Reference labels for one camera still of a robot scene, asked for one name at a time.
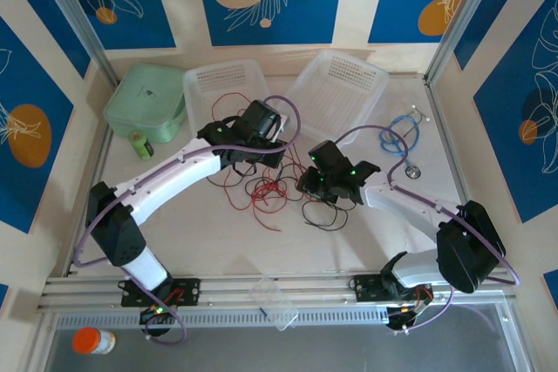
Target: white plastic basket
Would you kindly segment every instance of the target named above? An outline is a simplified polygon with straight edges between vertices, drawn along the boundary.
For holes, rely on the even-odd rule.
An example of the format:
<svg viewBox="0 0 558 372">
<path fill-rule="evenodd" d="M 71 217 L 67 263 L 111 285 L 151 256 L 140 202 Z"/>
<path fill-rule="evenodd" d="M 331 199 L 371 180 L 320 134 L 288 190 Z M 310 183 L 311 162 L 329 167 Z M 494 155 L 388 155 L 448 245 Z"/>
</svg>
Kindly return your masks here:
<svg viewBox="0 0 558 372">
<path fill-rule="evenodd" d="M 298 108 L 304 134 L 317 141 L 335 140 L 366 121 L 388 80 L 388 73 L 374 64 L 339 51 L 322 50 L 285 96 Z M 351 143 L 357 135 L 351 134 L 339 145 Z"/>
<path fill-rule="evenodd" d="M 238 115 L 249 102 L 265 99 L 269 88 L 260 65 L 255 60 L 234 60 L 211 64 L 187 71 L 184 74 L 184 97 L 190 131 L 195 135 L 206 124 Z"/>
</svg>

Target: white table surface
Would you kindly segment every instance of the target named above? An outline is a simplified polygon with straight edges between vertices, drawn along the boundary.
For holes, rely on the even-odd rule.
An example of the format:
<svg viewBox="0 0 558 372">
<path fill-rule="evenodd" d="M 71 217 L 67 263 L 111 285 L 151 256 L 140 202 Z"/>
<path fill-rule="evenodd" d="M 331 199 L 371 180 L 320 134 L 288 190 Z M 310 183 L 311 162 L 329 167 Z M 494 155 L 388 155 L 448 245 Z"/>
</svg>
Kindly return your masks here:
<svg viewBox="0 0 558 372">
<path fill-rule="evenodd" d="M 287 91 L 294 78 L 268 78 L 272 94 Z M 388 125 L 392 119 L 416 105 L 432 116 L 425 87 L 419 77 L 392 77 L 368 119 L 369 124 Z M 420 141 L 411 152 L 411 161 L 420 167 L 419 179 L 408 179 L 398 169 L 395 179 L 403 185 L 443 200 L 458 202 L 439 132 L 433 119 L 420 125 Z M 133 178 L 184 146 L 192 135 L 184 123 L 176 137 L 166 144 L 153 144 L 155 154 L 150 161 L 140 160 L 127 139 L 112 137 L 102 180 L 113 186 Z M 306 152 L 316 145 L 304 136 L 296 142 L 305 165 Z M 344 152 L 353 164 L 365 159 L 388 170 L 398 157 L 379 147 L 378 133 L 362 131 Z M 213 179 L 222 179 L 222 173 Z M 231 197 L 239 205 L 248 203 L 242 186 L 231 188 Z M 261 214 L 266 224 L 278 227 L 275 232 L 263 228 L 251 210 L 237 212 L 224 192 L 202 180 L 180 193 L 157 210 L 141 226 L 148 246 L 171 274 L 317 274 L 343 271 L 379 270 L 393 255 L 401 251 L 421 251 L 434 244 L 413 227 L 396 217 L 368 207 L 350 212 L 345 228 L 324 232 L 304 224 L 300 203 L 290 202 L 277 214 Z M 309 214 L 330 217 L 330 209 L 321 206 Z M 90 240 L 82 260 L 101 256 L 97 244 Z M 116 267 L 102 263 L 77 269 L 80 276 L 120 275 Z"/>
</svg>

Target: pill bottle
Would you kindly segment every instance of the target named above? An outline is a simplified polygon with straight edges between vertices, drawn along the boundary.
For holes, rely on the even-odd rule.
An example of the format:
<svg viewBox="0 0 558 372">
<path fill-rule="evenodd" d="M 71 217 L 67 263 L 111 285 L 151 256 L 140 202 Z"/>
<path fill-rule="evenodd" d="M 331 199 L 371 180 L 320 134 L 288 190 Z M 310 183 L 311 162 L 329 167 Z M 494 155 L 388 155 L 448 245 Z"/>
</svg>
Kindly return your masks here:
<svg viewBox="0 0 558 372">
<path fill-rule="evenodd" d="M 106 355 L 114 349 L 116 336 L 114 333 L 93 327 L 84 327 L 73 336 L 71 345 L 82 355 Z"/>
</svg>

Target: gray floor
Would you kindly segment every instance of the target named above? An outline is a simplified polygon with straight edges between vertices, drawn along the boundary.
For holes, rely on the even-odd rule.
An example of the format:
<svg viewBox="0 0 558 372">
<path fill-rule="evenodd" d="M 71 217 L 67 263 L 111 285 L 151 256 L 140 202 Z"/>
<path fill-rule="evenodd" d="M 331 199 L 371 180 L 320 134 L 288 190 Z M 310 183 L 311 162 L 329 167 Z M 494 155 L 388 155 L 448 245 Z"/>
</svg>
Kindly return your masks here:
<svg viewBox="0 0 558 372">
<path fill-rule="evenodd" d="M 118 330 L 109 355 L 77 355 L 74 331 L 55 336 L 50 372 L 508 371 L 511 356 L 491 306 L 450 307 L 432 324 L 393 336 L 386 326 L 192 328 L 174 347 Z M 168 339 L 176 337 L 174 330 Z"/>
</svg>

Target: tangled wires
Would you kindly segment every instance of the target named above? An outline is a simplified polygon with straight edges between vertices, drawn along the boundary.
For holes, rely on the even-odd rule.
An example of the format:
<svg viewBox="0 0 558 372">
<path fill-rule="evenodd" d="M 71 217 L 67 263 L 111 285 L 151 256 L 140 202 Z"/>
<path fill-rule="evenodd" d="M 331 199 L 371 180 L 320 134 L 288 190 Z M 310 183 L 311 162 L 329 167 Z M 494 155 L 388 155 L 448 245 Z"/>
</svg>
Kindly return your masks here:
<svg viewBox="0 0 558 372">
<path fill-rule="evenodd" d="M 220 96 L 211 106 L 213 121 L 222 113 L 230 114 L 231 108 L 233 110 L 239 109 L 236 115 L 241 115 L 242 112 L 245 111 L 244 102 L 246 102 L 246 106 L 250 104 L 250 100 L 240 92 L 233 91 Z M 265 167 L 262 174 L 259 176 L 257 176 L 258 167 L 256 164 L 250 166 L 244 172 L 241 172 L 233 166 L 228 169 L 222 184 L 210 178 L 208 178 L 208 181 L 212 185 L 223 189 L 227 196 L 228 203 L 236 211 L 251 210 L 257 222 L 269 231 L 280 232 L 281 229 L 269 226 L 265 223 L 262 219 L 263 215 L 279 213 L 289 202 L 301 202 L 303 200 L 306 201 L 302 204 L 301 211 L 307 225 L 330 232 L 338 231 L 345 227 L 349 219 L 349 211 L 354 209 L 356 204 L 349 209 L 344 209 L 328 202 L 316 200 L 306 193 L 301 193 L 297 190 L 293 191 L 293 189 L 296 189 L 296 183 L 300 177 L 306 172 L 306 167 L 302 164 L 295 145 L 286 151 L 283 156 L 283 161 L 285 160 L 288 160 L 288 162 L 286 164 L 281 162 L 278 169 L 274 170 L 270 167 Z M 229 184 L 228 182 L 233 172 L 239 176 L 239 179 Z M 232 199 L 230 188 L 239 186 L 247 178 L 250 179 L 244 183 L 244 192 L 248 195 L 249 202 L 245 205 L 239 205 Z M 307 209 L 310 204 L 321 204 L 322 206 L 326 205 L 330 208 L 334 212 L 332 221 L 325 223 L 312 221 L 308 215 Z"/>
</svg>

